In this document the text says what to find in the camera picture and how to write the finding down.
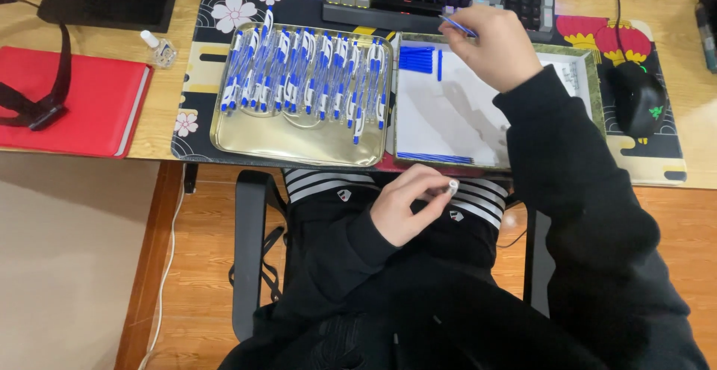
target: office chair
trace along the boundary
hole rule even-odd
[[[282,227],[272,230],[266,237],[264,228],[267,205],[272,206],[286,219],[286,203],[281,198],[274,178],[269,173],[244,170],[237,177],[236,222],[234,240],[235,264],[229,270],[229,282],[234,286],[232,297],[232,327],[239,341],[252,336],[252,314],[259,308],[261,281],[271,289],[272,301],[281,297],[279,277],[275,268],[264,262],[264,255],[281,237]],[[506,200],[506,210],[520,203]],[[525,251],[524,301],[548,316],[548,280],[555,268],[547,249],[545,236],[550,219],[528,209],[527,247]],[[291,237],[284,237],[286,265],[284,289],[291,283],[292,265],[299,257],[292,248]]]

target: monitor stand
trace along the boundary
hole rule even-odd
[[[174,0],[42,0],[37,15],[49,23],[166,33]]]

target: red folder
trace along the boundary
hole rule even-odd
[[[57,52],[3,46],[0,81],[36,102],[52,89],[58,63]],[[0,146],[122,158],[129,152],[152,72],[146,63],[73,55],[67,115],[36,132],[0,125]],[[16,113],[0,108],[0,116]]]

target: person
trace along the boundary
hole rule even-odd
[[[285,171],[292,278],[220,370],[708,368],[658,225],[582,100],[542,67],[515,13],[453,18],[479,40],[443,24],[451,50],[500,91],[515,196],[551,218],[549,318],[491,277],[499,184],[461,180],[452,199],[436,192],[451,178],[424,165],[387,184]]]

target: white power cord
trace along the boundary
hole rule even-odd
[[[167,263],[167,268],[164,270],[164,274],[162,274],[162,281],[159,283],[159,319],[157,319],[157,330],[154,332],[154,339],[152,340],[152,344],[149,346],[149,349],[147,349],[147,354],[144,355],[144,358],[142,359],[141,363],[139,363],[139,367],[137,370],[144,370],[145,367],[147,367],[147,363],[149,362],[149,358],[152,355],[152,352],[154,351],[154,346],[157,345],[157,338],[159,338],[159,330],[162,327],[162,292],[164,291],[164,281],[167,280],[167,274],[169,273],[169,268],[172,266],[172,261],[174,260],[174,245],[176,243],[176,236],[174,235],[174,222],[177,220],[177,215],[179,215],[179,209],[181,208],[181,203],[184,200],[184,174],[186,173],[186,164],[183,164],[181,167],[181,181],[179,185],[179,202],[177,203],[176,210],[174,211],[174,217],[172,217],[172,228],[171,228],[171,243],[172,248],[171,252],[169,253],[169,263]]]

